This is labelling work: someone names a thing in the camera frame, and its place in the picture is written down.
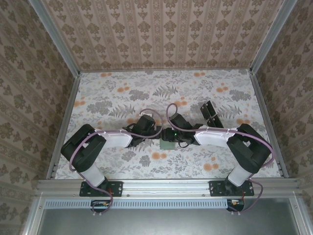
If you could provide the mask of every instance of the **black mounting bracket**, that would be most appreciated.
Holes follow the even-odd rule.
[[[225,180],[213,180],[209,181],[209,189],[211,197],[241,197],[243,195],[254,196],[253,185],[248,180],[246,180],[240,187],[227,184]]]
[[[209,127],[224,128],[220,118],[218,117],[211,101],[206,102],[200,108],[200,111]]]
[[[106,183],[107,192],[112,194],[113,197],[121,197],[123,192],[123,182],[122,181],[108,181]],[[90,187],[87,182],[82,182],[79,191],[80,197],[109,197],[104,192],[98,191]]]

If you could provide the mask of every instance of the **robotic arm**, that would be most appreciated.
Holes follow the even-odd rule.
[[[94,187],[105,190],[108,180],[94,164],[101,149],[134,147],[145,140],[143,136],[151,136],[160,132],[153,139],[163,139],[164,141],[178,143],[186,142],[188,145],[209,144],[229,148],[235,156],[238,165],[233,168],[224,180],[223,189],[220,190],[224,191],[226,195],[234,195],[238,189],[242,193],[240,186],[252,174],[259,171],[270,155],[270,150],[260,141],[236,133],[246,133],[248,136],[256,137],[256,139],[263,142],[266,141],[248,124],[242,124],[239,128],[224,129],[210,101],[201,107],[201,112],[207,121],[207,126],[202,124],[192,126],[180,114],[175,113],[169,120],[177,129],[166,128],[160,131],[162,127],[155,126],[156,123],[152,117],[143,115],[137,123],[133,123],[123,129],[96,134],[79,149],[72,165]],[[74,151],[81,142],[95,131],[89,124],[83,125],[63,145],[61,153],[70,161]]]

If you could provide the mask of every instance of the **wire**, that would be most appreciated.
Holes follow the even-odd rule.
[[[174,105],[175,108],[176,108],[174,114],[176,114],[177,111],[178,111],[178,106],[177,106],[176,104],[174,104],[174,103],[169,104],[169,105],[167,106],[167,108],[166,108],[166,118],[167,118],[167,120],[168,120],[168,123],[169,123],[173,128],[175,128],[175,129],[177,129],[177,130],[179,130],[179,131],[185,131],[185,132],[196,132],[196,131],[208,131],[208,130],[210,130],[210,131],[213,131],[213,132],[227,132],[227,133],[234,133],[234,134],[242,135],[242,136],[245,136],[245,137],[249,137],[249,138],[254,139],[254,140],[256,140],[256,141],[262,143],[263,145],[265,145],[265,146],[270,150],[270,152],[271,152],[271,154],[272,154],[272,158],[271,158],[267,163],[263,164],[261,167],[265,167],[265,166],[271,164],[271,163],[274,161],[274,159],[275,159],[275,152],[274,152],[273,148],[272,148],[266,141],[264,141],[263,139],[260,139],[260,138],[258,138],[258,137],[256,137],[256,136],[253,136],[253,135],[250,135],[250,134],[247,134],[247,133],[243,133],[243,132],[240,132],[240,131],[229,130],[229,129],[223,129],[223,128],[208,127],[208,128],[205,128],[205,129],[202,128],[202,129],[187,130],[187,129],[182,129],[182,128],[179,128],[179,127],[175,126],[175,125],[171,122],[171,120],[170,120],[170,118],[169,118],[169,115],[168,115],[169,108],[170,108],[172,105]],[[258,183],[258,182],[256,182],[256,181],[254,181],[254,180],[251,179],[251,177],[252,177],[253,175],[254,175],[254,174],[251,174],[251,175],[249,176],[248,180],[249,180],[250,182],[252,182],[253,184],[259,185],[259,186],[261,187],[261,191],[260,191],[259,195],[257,196],[256,200],[252,203],[252,205],[249,206],[247,209],[244,209],[243,211],[238,212],[238,214],[239,214],[239,213],[244,213],[244,212],[250,210],[252,207],[254,207],[254,205],[259,201],[259,199],[260,199],[260,197],[261,197],[261,195],[262,195],[262,193],[263,193],[263,186],[262,186],[262,184],[260,184],[260,183]]]
[[[257,198],[255,199],[255,201],[254,201],[247,209],[244,209],[244,210],[242,210],[242,211],[237,211],[235,208],[228,206],[228,208],[231,208],[233,211],[238,212],[238,214],[245,213],[245,212],[247,212],[248,210],[250,210],[252,207],[254,207],[255,204],[260,200],[260,198],[261,198],[261,196],[262,196],[262,193],[263,193],[263,185],[262,185],[262,184],[260,184],[259,182],[254,181],[254,180],[252,180],[252,179],[248,179],[248,180],[249,180],[251,183],[253,183],[253,184],[259,185],[259,186],[261,187],[261,190],[260,190],[259,195],[258,195]]]
[[[72,156],[71,156],[71,158],[70,158],[70,160],[69,160],[69,164],[68,164],[68,167],[69,167],[70,171],[76,171],[72,166],[73,166],[74,158],[75,158],[76,154],[78,153],[79,149],[83,146],[83,144],[85,144],[91,137],[93,137],[93,136],[95,136],[95,135],[102,134],[102,133],[108,133],[108,134],[123,133],[123,134],[128,134],[128,135],[132,135],[132,136],[137,136],[137,137],[141,137],[141,138],[145,138],[145,139],[153,138],[153,137],[158,136],[158,135],[162,132],[162,130],[163,130],[163,125],[164,125],[164,121],[163,121],[163,119],[162,119],[161,114],[159,114],[157,111],[155,111],[155,110],[153,110],[153,109],[143,109],[143,110],[140,111],[139,114],[141,114],[143,111],[151,111],[151,112],[155,113],[156,115],[158,115],[158,116],[160,117],[160,119],[161,119],[161,128],[160,128],[160,130],[159,130],[156,134],[154,134],[154,135],[152,135],[152,136],[142,136],[142,135],[139,135],[139,134],[129,133],[129,132],[124,131],[124,130],[109,130],[109,131],[101,130],[101,131],[95,131],[95,132],[91,133],[90,135],[88,135],[88,136],[77,146],[77,148],[76,148],[75,151],[73,152],[73,154],[72,154]],[[94,213],[94,214],[103,214],[103,213],[106,213],[106,212],[110,209],[110,207],[112,206],[112,204],[113,204],[113,197],[112,197],[112,194],[109,193],[108,191],[104,190],[104,189],[95,187],[95,186],[92,185],[92,183],[90,183],[80,172],[78,172],[78,171],[76,171],[76,172],[84,179],[84,181],[87,182],[87,184],[88,184],[91,188],[93,188],[94,190],[103,192],[103,193],[105,193],[106,195],[108,195],[108,196],[110,197],[110,203],[109,203],[108,207],[107,207],[103,212],[97,213],[97,212],[95,212],[95,211],[93,210],[93,213]]]
[[[182,147],[181,144],[180,144],[180,142],[178,142],[178,145],[179,145],[181,148],[186,148],[186,147],[189,146],[189,144],[187,144],[186,146]]]
[[[92,207],[91,207],[91,211],[93,212],[93,215],[95,215],[95,214],[99,214],[99,215],[102,215],[102,213],[105,213],[105,210],[106,209],[104,209],[103,211],[101,211],[101,212],[96,212],[95,210],[94,210],[94,206],[95,205],[97,205],[97,204],[104,204],[104,203],[106,203],[106,202],[94,202],[93,204],[92,204]]]

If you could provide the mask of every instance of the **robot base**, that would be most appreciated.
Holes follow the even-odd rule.
[[[121,197],[123,192],[123,182],[122,181],[108,181],[105,183],[106,188],[104,190],[112,194],[113,197]],[[108,197],[107,194],[100,192],[91,188],[87,182],[82,182],[79,191],[80,197]]]
[[[252,183],[246,180],[240,187],[236,187],[225,180],[215,180],[209,182],[210,196],[254,196]]]

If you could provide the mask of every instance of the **floral wallpaper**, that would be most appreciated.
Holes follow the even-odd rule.
[[[313,218],[313,1],[299,0],[257,77],[291,177]]]
[[[166,121],[167,105],[193,125],[205,123],[200,107],[211,100],[226,128],[250,124],[268,140],[248,70],[177,70],[81,73],[66,141],[83,125],[116,130],[137,122],[144,108],[157,110]],[[154,116],[156,123],[161,120]],[[109,179],[225,178],[237,163],[228,148],[213,145],[161,150],[160,140],[133,148],[103,148],[96,164]],[[280,177],[273,162],[257,177]],[[61,156],[56,179],[79,179]]]
[[[81,71],[248,68],[283,0],[43,0]]]
[[[19,234],[73,77],[26,0],[0,1],[0,234]]]

